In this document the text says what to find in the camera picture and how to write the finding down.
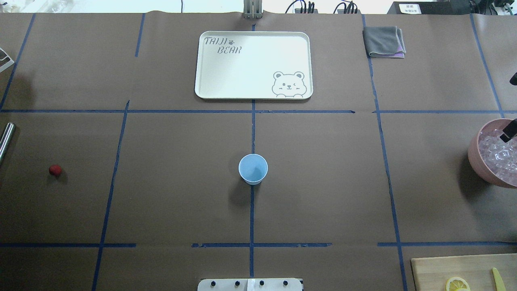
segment table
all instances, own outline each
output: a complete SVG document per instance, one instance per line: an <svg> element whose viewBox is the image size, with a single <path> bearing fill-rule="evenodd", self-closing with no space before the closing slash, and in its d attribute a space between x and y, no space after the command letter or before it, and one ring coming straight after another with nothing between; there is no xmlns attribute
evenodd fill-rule
<svg viewBox="0 0 517 291"><path fill-rule="evenodd" d="M364 25L400 27L406 58L367 58ZM466 157L485 122L517 118L516 18L154 11L0 27L17 60L0 124L18 127L0 169L2 288L414 290L411 258L517 249L515 190ZM306 33L312 97L198 98L210 30ZM269 163L255 187L237 171L252 152Z"/></svg>

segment blue tape line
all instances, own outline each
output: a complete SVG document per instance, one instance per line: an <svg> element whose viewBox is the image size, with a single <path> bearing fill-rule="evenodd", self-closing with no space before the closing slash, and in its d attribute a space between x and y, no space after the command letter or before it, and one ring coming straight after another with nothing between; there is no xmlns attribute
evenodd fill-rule
<svg viewBox="0 0 517 291"><path fill-rule="evenodd" d="M395 244L394 242L381 242L379 244ZM326 248L331 246L331 242L254 242L254 248ZM249 248L251 244L247 242L230 243L193 243L193 248Z"/></svg>
<svg viewBox="0 0 517 291"><path fill-rule="evenodd" d="M362 24L363 28L366 27L366 19L364 17L364 14L361 14L362 17ZM383 127L381 122L381 114L380 114L380 108L379 108L379 101L377 98L377 90L375 88L375 83L373 81L373 64L372 64L372 58L367 55L368 59L368 66L370 69L370 79L372 83L372 91L375 101L375 111L377 115L377 124L379 127L379 136L381 138L381 146L383 151L383 159L384 159L384 168L386 170L386 176L388 178L388 189L389 189L389 196L390 196L390 202L391 202L391 216L393 218L393 227L395 229L395 238L397 240L397 250L399 253L399 265L400 265L400 274L402 276L402 286L404 288L404 291L407 291L407 279L406 279L406 271L404 266L404 258L402 255L402 246L400 244L400 234L399 234L399 223L397 220L397 210L395 208L395 198L393 197L393 188L391 186L391 176L389 171L389 165L388 165L388 155L386 153L386 144L384 142L384 133L383 133Z"/></svg>
<svg viewBox="0 0 517 291"><path fill-rule="evenodd" d="M251 100L251 153L255 153L255 100Z"/></svg>
<svg viewBox="0 0 517 291"><path fill-rule="evenodd" d="M98 248L98 243L0 243L0 248Z"/></svg>
<svg viewBox="0 0 517 291"><path fill-rule="evenodd" d="M3 109L2 113L124 113L123 110Z"/></svg>
<svg viewBox="0 0 517 291"><path fill-rule="evenodd" d="M379 243L377 243L377 246L398 246L398 245L399 244L396 242L379 242Z"/></svg>
<svg viewBox="0 0 517 291"><path fill-rule="evenodd" d="M254 248L255 248L255 186L250 186L250 278L255 276Z"/></svg>
<svg viewBox="0 0 517 291"><path fill-rule="evenodd" d="M504 241L436 241L401 242L401 246L516 246L517 242ZM380 242L377 246L397 246L395 242Z"/></svg>
<svg viewBox="0 0 517 291"><path fill-rule="evenodd" d="M505 117L503 113L503 108L501 107L501 103L499 102L499 96L497 96L497 92L495 91L494 82L492 81L492 75L490 75L490 71L488 70L488 66L486 65L486 60L483 54L483 50L481 49L481 43L479 42L478 31L476 29L476 24L474 23L474 16L470 14L470 23L472 25L472 30L474 31L474 37L476 39L476 44L478 45L479 54L481 55L481 60L483 61L483 66L485 67L486 76L488 77L488 81L490 82L490 87L492 88L492 93L494 93L495 102L497 103L497 107L499 108L499 114L501 118Z"/></svg>
<svg viewBox="0 0 517 291"><path fill-rule="evenodd" d="M135 248L136 243L105 243L104 248Z"/></svg>
<svg viewBox="0 0 517 291"><path fill-rule="evenodd" d="M193 243L193 248L249 248L250 244L247 242L237 243Z"/></svg>
<svg viewBox="0 0 517 291"><path fill-rule="evenodd" d="M189 109L131 109L128 113L262 113L262 114L283 114L283 113L355 113L353 110L254 110L255 100L252 101L252 110L189 110ZM1 113L124 113L120 109L3 109Z"/></svg>
<svg viewBox="0 0 517 291"><path fill-rule="evenodd" d="M34 19L36 18L36 14L33 13L31 18L31 22L29 23L29 27L27 27L27 32L25 33L25 38L23 39L22 46L20 47L20 52L18 53L18 57L14 62L12 67L11 76L9 77L9 81L7 81L7 86L5 87L4 97L2 98L2 102L0 102L0 109L4 107L5 99L7 98L7 94L9 93L9 88L11 87L12 79L14 78L14 73L16 72L16 68L18 68L18 64L22 58L23 49L25 49L25 44L27 43L27 39L29 38L29 34L31 33L32 26L34 24Z"/></svg>
<svg viewBox="0 0 517 291"><path fill-rule="evenodd" d="M497 110L379 110L373 111L372 113L412 113L412 114L489 114L489 113L499 113Z"/></svg>
<svg viewBox="0 0 517 291"><path fill-rule="evenodd" d="M108 219L110 217L111 199L113 198L113 188L115 185L115 177L117 176L118 161L120 158L120 148L122 146L122 138L124 137L124 130L126 129L126 119L128 117L129 101L126 103L124 110L124 118L122 119L122 127L120 129L120 137L118 138L117 155L115 158L115 165L113 166L113 175L111 176L110 194L108 196L108 203L106 205L106 213L104 215L104 224L102 226L102 234L100 237L99 253L97 254L97 263L95 265L94 281L92 284L92 291L97 288L97 279L99 278L100 262L102 259L102 249L104 248L104 240L106 238L106 229L108 228Z"/></svg>
<svg viewBox="0 0 517 291"><path fill-rule="evenodd" d="M293 242L293 243L256 243L256 248L326 248L331 246L330 242Z"/></svg>
<svg viewBox="0 0 517 291"><path fill-rule="evenodd" d="M352 110L257 110L257 113L355 113Z"/></svg>
<svg viewBox="0 0 517 291"><path fill-rule="evenodd" d="M0 243L0 248L98 248L98 243ZM135 248L136 243L109 243L105 248Z"/></svg>
<svg viewBox="0 0 517 291"><path fill-rule="evenodd" d="M138 42L136 43L136 51L134 52L135 57L138 57L138 52L140 51L140 41L142 40L142 31L144 30L144 21L145 21L145 13L142 13L142 21L140 22L140 32L138 33Z"/></svg>
<svg viewBox="0 0 517 291"><path fill-rule="evenodd" d="M251 113L252 110L147 110L147 109L132 109L129 113Z"/></svg>

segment wooden cutting board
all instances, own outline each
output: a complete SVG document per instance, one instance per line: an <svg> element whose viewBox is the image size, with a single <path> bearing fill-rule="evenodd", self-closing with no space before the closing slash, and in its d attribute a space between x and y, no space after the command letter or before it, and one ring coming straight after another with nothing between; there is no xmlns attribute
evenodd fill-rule
<svg viewBox="0 0 517 291"><path fill-rule="evenodd" d="M411 259L417 291L445 291L450 277L462 277L471 291L496 291L492 268L497 268L507 291L517 291L517 254Z"/></svg>

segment metal pole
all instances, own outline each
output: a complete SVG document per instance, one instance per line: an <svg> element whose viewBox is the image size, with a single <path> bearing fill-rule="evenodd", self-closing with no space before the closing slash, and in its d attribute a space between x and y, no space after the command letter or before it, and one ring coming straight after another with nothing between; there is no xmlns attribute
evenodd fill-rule
<svg viewBox="0 0 517 291"><path fill-rule="evenodd" d="M4 133L2 134L2 139L0 140L0 164L4 161L5 153L7 152L9 142L11 141L15 129L16 126L14 125L14 123L9 122L5 126Z"/></svg>

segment white tray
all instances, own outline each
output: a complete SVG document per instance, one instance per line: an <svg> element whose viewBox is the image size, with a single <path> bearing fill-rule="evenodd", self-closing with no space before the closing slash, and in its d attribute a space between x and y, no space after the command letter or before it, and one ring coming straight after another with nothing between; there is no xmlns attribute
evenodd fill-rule
<svg viewBox="0 0 517 291"><path fill-rule="evenodd" d="M309 37L302 32L204 32L195 93L203 99L307 99Z"/></svg>

